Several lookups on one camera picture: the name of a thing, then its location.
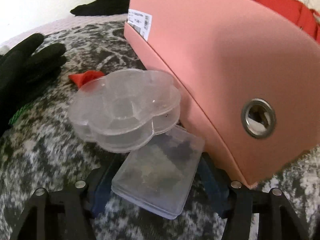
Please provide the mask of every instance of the red cloth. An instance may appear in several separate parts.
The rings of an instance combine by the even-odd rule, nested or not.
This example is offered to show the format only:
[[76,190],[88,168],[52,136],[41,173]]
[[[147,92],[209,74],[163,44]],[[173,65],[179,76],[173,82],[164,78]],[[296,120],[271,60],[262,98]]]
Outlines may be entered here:
[[101,71],[88,70],[81,74],[69,75],[68,77],[77,85],[78,88],[80,88],[89,81],[103,76],[105,76],[105,74]]
[[320,43],[320,24],[313,14],[319,15],[315,10],[309,9],[297,0],[254,0],[287,18]]

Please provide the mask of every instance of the cloud-shaped container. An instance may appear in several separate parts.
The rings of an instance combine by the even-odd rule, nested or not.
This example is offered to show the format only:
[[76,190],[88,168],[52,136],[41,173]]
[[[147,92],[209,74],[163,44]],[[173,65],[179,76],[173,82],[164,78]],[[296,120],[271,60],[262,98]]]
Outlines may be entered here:
[[129,152],[178,122],[180,93],[165,72],[119,70],[83,85],[68,117],[84,141],[110,152]]

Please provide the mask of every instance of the plastic box lid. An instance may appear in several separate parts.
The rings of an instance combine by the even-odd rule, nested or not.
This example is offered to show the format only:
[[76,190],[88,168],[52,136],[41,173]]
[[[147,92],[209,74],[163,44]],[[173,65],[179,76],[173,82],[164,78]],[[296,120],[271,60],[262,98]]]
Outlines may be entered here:
[[129,152],[178,122],[180,92],[165,72],[119,70],[82,86],[68,117],[84,141]]
[[174,126],[130,152],[112,180],[112,191],[167,219],[181,214],[204,140]]

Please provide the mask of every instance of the pink binder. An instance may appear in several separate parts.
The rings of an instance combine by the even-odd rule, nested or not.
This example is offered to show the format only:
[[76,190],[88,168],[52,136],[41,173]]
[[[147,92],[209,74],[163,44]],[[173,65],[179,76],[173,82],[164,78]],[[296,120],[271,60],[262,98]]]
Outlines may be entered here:
[[[175,77],[181,122],[232,179],[252,185],[319,143],[320,47],[291,22],[251,0],[130,0],[130,9],[150,14],[151,30],[145,41],[126,23],[124,36],[147,69]],[[265,138],[243,123],[255,98],[275,115]]]

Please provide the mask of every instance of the black and white patterned cloth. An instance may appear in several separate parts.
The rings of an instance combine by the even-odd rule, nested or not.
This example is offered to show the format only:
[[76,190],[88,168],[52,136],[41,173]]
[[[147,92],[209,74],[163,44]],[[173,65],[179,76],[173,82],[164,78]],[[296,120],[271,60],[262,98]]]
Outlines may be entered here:
[[[57,191],[85,179],[108,160],[108,152],[84,143],[73,132],[67,109],[76,86],[71,73],[124,68],[144,69],[123,37],[123,21],[73,27],[46,36],[67,47],[68,62],[58,80],[0,138],[0,239],[9,239],[24,208],[38,187]],[[259,190],[282,189],[312,234],[320,191],[320,148],[258,185]],[[252,219],[251,239],[256,238],[258,217]],[[145,211],[112,194],[104,214],[92,221],[97,239],[220,239],[225,220],[211,208],[196,174],[186,205],[175,220]]]

